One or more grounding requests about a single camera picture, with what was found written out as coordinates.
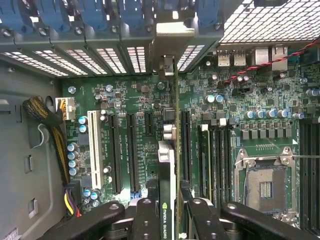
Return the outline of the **short black expansion slot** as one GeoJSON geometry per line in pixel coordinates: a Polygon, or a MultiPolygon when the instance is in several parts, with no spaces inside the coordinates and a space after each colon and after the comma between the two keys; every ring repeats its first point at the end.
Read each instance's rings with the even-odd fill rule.
{"type": "Polygon", "coordinates": [[[145,134],[146,136],[154,135],[154,115],[152,112],[144,113],[145,134]]]}

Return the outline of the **white expansion slot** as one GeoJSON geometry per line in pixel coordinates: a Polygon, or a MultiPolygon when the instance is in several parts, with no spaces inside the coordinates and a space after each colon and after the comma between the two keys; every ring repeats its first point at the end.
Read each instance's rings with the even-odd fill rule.
{"type": "Polygon", "coordinates": [[[87,111],[87,125],[89,137],[89,153],[91,182],[93,189],[102,189],[104,185],[101,120],[98,110],[87,111]]]}

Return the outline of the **silver USB port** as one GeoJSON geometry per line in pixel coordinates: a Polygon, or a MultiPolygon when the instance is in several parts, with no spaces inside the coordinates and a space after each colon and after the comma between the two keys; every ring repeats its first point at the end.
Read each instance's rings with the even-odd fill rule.
{"type": "Polygon", "coordinates": [[[244,50],[234,50],[233,51],[234,66],[244,67],[246,63],[246,52],[244,50]]]}
{"type": "Polygon", "coordinates": [[[230,53],[228,50],[217,51],[217,65],[219,67],[229,67],[231,65],[230,53]]]}

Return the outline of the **metal socket cover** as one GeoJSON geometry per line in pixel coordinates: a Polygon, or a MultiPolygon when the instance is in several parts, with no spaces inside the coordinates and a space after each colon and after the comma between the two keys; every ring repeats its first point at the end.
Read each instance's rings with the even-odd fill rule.
{"type": "Polygon", "coordinates": [[[285,223],[297,223],[299,219],[299,213],[296,211],[275,213],[273,217],[285,223]]]}

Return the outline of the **perforated metal slot cover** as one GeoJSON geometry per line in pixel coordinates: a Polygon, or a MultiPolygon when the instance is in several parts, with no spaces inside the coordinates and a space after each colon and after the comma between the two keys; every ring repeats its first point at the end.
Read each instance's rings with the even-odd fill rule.
{"type": "Polygon", "coordinates": [[[115,74],[127,73],[114,48],[97,48],[96,52],[115,74]]]}
{"type": "Polygon", "coordinates": [[[34,53],[77,76],[88,75],[86,71],[80,69],[70,61],[61,57],[59,54],[57,54],[53,50],[36,50],[34,51],[34,53]]]}
{"type": "Polygon", "coordinates": [[[133,71],[136,74],[146,73],[146,54],[143,46],[127,47],[133,71]]]}
{"type": "Polygon", "coordinates": [[[108,73],[82,49],[67,49],[65,52],[96,75],[108,73]]]}
{"type": "Polygon", "coordinates": [[[204,45],[188,45],[177,63],[178,71],[184,72],[203,48],[204,45]]]}
{"type": "Polygon", "coordinates": [[[38,70],[41,70],[43,72],[46,72],[48,74],[54,75],[55,77],[67,77],[68,74],[65,72],[62,72],[52,66],[49,66],[43,62],[40,62],[28,55],[25,55],[18,51],[13,52],[1,52],[0,53],[3,56],[9,57],[15,61],[18,61],[20,63],[26,64],[28,66],[31,66],[33,68],[36,68],[38,70]]]}

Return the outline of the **RAM slot black clips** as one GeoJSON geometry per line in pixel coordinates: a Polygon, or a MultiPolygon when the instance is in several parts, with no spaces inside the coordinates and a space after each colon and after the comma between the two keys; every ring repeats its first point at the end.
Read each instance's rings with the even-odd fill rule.
{"type": "Polygon", "coordinates": [[[217,151],[216,151],[216,125],[210,128],[211,141],[211,162],[212,162],[212,203],[217,208],[219,206],[219,196],[217,192],[217,151]]]}
{"type": "Polygon", "coordinates": [[[231,125],[227,122],[225,127],[225,160],[226,160],[226,201],[232,200],[232,177],[233,177],[233,163],[231,151],[231,125]]]}
{"type": "MultiPolygon", "coordinates": [[[[316,154],[320,156],[320,123],[316,125],[316,154]]],[[[317,229],[320,231],[320,158],[316,159],[316,222],[317,229]]]]}
{"type": "MultiPolygon", "coordinates": [[[[300,155],[307,153],[307,137],[306,137],[306,123],[305,120],[299,121],[299,133],[300,133],[300,155]]],[[[308,163],[305,157],[300,158],[300,226],[302,229],[306,229],[308,226],[308,163]]]]}

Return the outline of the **silver rear port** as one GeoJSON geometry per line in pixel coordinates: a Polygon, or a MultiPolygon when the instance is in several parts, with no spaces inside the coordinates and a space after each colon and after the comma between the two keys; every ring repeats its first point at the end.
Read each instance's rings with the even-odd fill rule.
{"type": "Polygon", "coordinates": [[[254,64],[261,65],[269,62],[269,48],[261,47],[254,50],[254,64]]]}

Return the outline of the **black open PC case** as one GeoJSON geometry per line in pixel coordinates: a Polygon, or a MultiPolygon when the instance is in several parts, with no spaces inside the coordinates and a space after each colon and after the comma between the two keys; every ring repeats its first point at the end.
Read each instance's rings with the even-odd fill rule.
{"type": "MultiPolygon", "coordinates": [[[[195,36],[190,40],[190,43],[204,45],[204,48],[187,69],[179,71],[179,77],[205,64],[207,57],[217,56],[217,51],[229,51],[232,63],[234,63],[234,50],[245,51],[246,66],[237,66],[239,71],[232,74],[232,78],[250,71],[263,69],[270,72],[279,72],[272,70],[272,47],[275,46],[287,47],[288,53],[283,59],[289,60],[295,56],[301,56],[308,50],[313,50],[315,52],[314,60],[320,61],[320,0],[221,0],[218,17],[222,25],[219,30],[212,28],[199,29],[196,0],[142,0],[144,26],[140,29],[130,30],[129,26],[121,20],[120,0],[109,0],[106,7],[108,27],[103,31],[94,31],[92,27],[84,24],[79,12],[79,0],[72,0],[74,14],[69,16],[70,31],[63,33],[57,33],[42,22],[35,0],[22,1],[32,21],[33,33],[19,34],[5,26],[0,19],[0,62],[6,62],[34,74],[49,77],[55,80],[60,87],[60,95],[54,99],[53,104],[49,104],[48,100],[40,95],[33,96],[22,103],[22,108],[27,117],[47,129],[53,142],[60,171],[65,212],[63,218],[49,230],[56,229],[69,220],[86,214],[77,213],[81,195],[77,182],[71,180],[69,174],[66,122],[75,119],[76,107],[73,100],[65,100],[64,83],[81,78],[152,75],[160,77],[158,70],[153,67],[151,53],[156,14],[168,11],[178,12],[185,20],[186,26],[195,30],[195,36]],[[127,47],[144,47],[146,73],[134,72],[127,47]],[[115,50],[127,71],[126,74],[114,73],[98,55],[96,49],[104,48],[115,50]],[[256,48],[268,48],[269,62],[255,65],[254,53],[256,48]],[[86,71],[88,75],[75,75],[34,53],[34,51],[43,50],[56,52],[67,61],[86,71]],[[107,72],[107,75],[94,74],[68,55],[65,50],[83,50],[107,72]],[[68,74],[68,76],[56,77],[1,55],[4,52],[23,53],[68,74]]],[[[187,233],[184,232],[182,226],[183,209],[179,179],[178,183],[176,216],[179,224],[175,240],[191,240],[187,238],[187,233]]]]}

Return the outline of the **long black expansion slot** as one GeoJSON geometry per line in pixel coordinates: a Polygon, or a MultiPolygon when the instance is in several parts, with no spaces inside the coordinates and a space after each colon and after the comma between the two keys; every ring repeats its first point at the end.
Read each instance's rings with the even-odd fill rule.
{"type": "Polygon", "coordinates": [[[136,115],[128,113],[126,115],[128,163],[130,175],[131,192],[137,193],[140,190],[139,170],[138,170],[138,147],[137,147],[137,127],[136,115]]]}
{"type": "Polygon", "coordinates": [[[123,188],[121,177],[121,156],[118,116],[108,115],[110,157],[112,167],[112,190],[115,195],[120,194],[123,188]]]}
{"type": "Polygon", "coordinates": [[[188,110],[181,111],[180,114],[181,132],[181,157],[183,177],[186,181],[192,179],[192,153],[191,153],[191,121],[188,110]]]}

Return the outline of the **silver ethernet port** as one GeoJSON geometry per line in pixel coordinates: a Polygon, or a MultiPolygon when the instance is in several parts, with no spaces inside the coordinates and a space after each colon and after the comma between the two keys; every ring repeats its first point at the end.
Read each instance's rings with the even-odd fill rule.
{"type": "Polygon", "coordinates": [[[288,70],[288,60],[284,59],[288,55],[288,48],[283,45],[276,45],[271,49],[271,69],[273,71],[287,71],[288,70]]]}

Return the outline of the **RAM slot white clips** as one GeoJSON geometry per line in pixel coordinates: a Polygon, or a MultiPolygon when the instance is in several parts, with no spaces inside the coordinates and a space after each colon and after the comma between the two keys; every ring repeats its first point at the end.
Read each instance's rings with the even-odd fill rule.
{"type": "MultiPolygon", "coordinates": [[[[317,155],[317,124],[308,125],[308,143],[307,150],[310,155],[317,155]]],[[[308,227],[311,230],[317,228],[317,160],[315,158],[309,158],[308,162],[308,227]]]]}
{"type": "Polygon", "coordinates": [[[228,195],[226,187],[226,164],[225,164],[225,145],[224,145],[224,130],[225,126],[219,125],[217,131],[217,138],[219,145],[217,146],[218,151],[218,171],[219,171],[219,206],[226,201],[228,195]]]}

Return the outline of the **blue slot retaining clip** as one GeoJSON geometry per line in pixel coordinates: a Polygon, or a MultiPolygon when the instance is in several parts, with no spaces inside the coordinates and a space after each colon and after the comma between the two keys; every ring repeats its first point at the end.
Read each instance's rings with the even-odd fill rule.
{"type": "Polygon", "coordinates": [[[109,0],[78,0],[81,19],[85,25],[95,32],[104,31],[108,27],[106,9],[109,0]]]}
{"type": "Polygon", "coordinates": [[[144,26],[143,0],[119,0],[120,18],[130,30],[144,26]]]}
{"type": "Polygon", "coordinates": [[[199,30],[219,30],[222,22],[219,19],[221,0],[196,0],[195,8],[199,30]]]}
{"type": "Polygon", "coordinates": [[[0,19],[6,27],[21,35],[34,31],[32,20],[22,0],[0,0],[0,19]]]}
{"type": "Polygon", "coordinates": [[[57,33],[67,33],[71,29],[69,16],[74,16],[72,0],[35,0],[42,22],[57,33]]]}

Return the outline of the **green motherboard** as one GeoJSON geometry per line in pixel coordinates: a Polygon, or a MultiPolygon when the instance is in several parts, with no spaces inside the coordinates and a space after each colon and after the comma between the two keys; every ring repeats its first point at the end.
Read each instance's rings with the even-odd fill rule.
{"type": "MultiPolygon", "coordinates": [[[[181,111],[190,112],[191,136],[191,194],[200,195],[198,126],[207,124],[210,139],[212,174],[211,126],[216,126],[216,177],[219,202],[219,158],[217,131],[229,122],[232,159],[232,201],[234,199],[234,170],[238,150],[244,148],[251,155],[280,153],[289,146],[293,155],[300,155],[300,120],[308,125],[320,123],[320,61],[315,61],[310,49],[287,61],[286,71],[259,69],[232,77],[240,70],[230,61],[229,67],[219,67],[218,57],[209,56],[205,64],[179,77],[180,106],[180,176],[184,179],[181,145],[181,111]]],[[[157,75],[90,77],[68,80],[63,84],[65,100],[75,103],[75,119],[66,121],[69,175],[78,185],[80,199],[77,213],[88,213],[93,208],[117,201],[128,205],[133,199],[148,195],[147,181],[159,182],[158,143],[163,136],[163,107],[170,102],[168,80],[157,75]],[[92,188],[91,161],[87,111],[99,111],[103,160],[103,186],[92,188]],[[153,113],[154,135],[146,136],[145,113],[153,113]],[[127,114],[135,114],[140,189],[131,192],[127,139],[127,114]],[[113,193],[113,169],[109,140],[108,115],[116,114],[120,142],[122,191],[113,193]]],[[[296,193],[300,213],[300,158],[296,162],[296,193]]]]}

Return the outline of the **CPU socket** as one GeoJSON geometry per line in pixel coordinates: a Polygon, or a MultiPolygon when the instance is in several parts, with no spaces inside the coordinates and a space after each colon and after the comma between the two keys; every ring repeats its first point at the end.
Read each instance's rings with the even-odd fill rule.
{"type": "Polygon", "coordinates": [[[249,155],[240,148],[233,181],[235,201],[272,216],[297,213],[297,169],[291,147],[269,155],[249,155]]]}

